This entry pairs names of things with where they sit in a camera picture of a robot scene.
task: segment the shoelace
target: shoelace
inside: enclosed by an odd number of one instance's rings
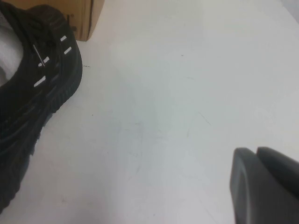
[[[41,64],[45,67],[44,61],[41,57],[41,54],[38,51],[39,45],[46,43],[48,47],[55,46],[53,41],[53,35],[50,32],[50,27],[47,24],[44,24],[39,19],[35,18],[33,15],[28,15],[22,11],[18,11],[15,7],[9,7],[7,9],[12,17],[19,23],[19,28],[27,39],[29,45],[37,54]]]

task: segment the brown cardboard box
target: brown cardboard box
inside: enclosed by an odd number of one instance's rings
[[[48,4],[59,9],[70,22],[76,39],[87,41],[93,34],[104,0],[4,0],[16,7],[27,9]]]

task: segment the shoe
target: shoe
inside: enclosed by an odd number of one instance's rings
[[[82,60],[58,10],[21,10],[0,0],[0,12],[24,48],[17,72],[0,87],[1,213],[20,188],[42,127],[79,87]]]

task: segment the gray plastic object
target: gray plastic object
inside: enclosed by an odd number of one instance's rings
[[[236,224],[299,224],[299,163],[273,149],[236,149],[230,190]]]

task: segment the shoe sole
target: shoe sole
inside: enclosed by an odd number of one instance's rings
[[[19,191],[21,181],[27,171],[30,155],[33,155],[35,144],[40,137],[43,127],[56,111],[76,92],[82,78],[82,59],[79,49],[77,69],[69,77],[66,83],[56,92],[56,95],[45,107],[44,112],[34,123],[31,131],[23,141],[21,148],[16,153],[14,160],[10,163],[5,172],[0,176],[0,214],[6,208],[10,201],[14,199],[15,194]]]

